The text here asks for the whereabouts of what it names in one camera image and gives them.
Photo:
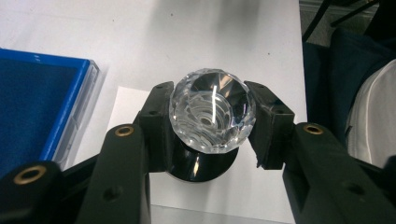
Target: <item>faceted glass sphere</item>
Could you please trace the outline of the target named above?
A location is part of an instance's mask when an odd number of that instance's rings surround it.
[[[178,137],[204,153],[226,153],[250,135],[256,105],[248,87],[219,69],[201,69],[177,83],[169,119]]]

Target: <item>blue plastic case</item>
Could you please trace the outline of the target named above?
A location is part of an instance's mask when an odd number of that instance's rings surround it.
[[[64,161],[98,75],[90,60],[0,49],[0,177]]]

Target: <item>dark fabric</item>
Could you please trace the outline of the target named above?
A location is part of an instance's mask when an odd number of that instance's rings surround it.
[[[306,113],[309,122],[331,128],[327,71],[329,49],[303,43]]]
[[[0,59],[0,177],[39,159],[76,71]]]
[[[329,67],[329,97],[332,130],[346,143],[349,110],[362,83],[374,72],[396,58],[396,53],[365,35],[343,30],[332,34]]]
[[[332,34],[328,49],[305,44],[303,50],[308,121],[330,128],[345,145],[347,117],[361,84],[396,53],[344,30]]]

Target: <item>brass insert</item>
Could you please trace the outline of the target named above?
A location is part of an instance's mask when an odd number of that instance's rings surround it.
[[[116,136],[123,137],[134,132],[134,128],[131,126],[122,126],[116,130]]]
[[[26,168],[14,177],[14,183],[17,185],[30,184],[37,181],[46,172],[47,168],[42,165]]]
[[[312,134],[323,134],[323,130],[316,125],[307,124],[304,126],[304,130]]]

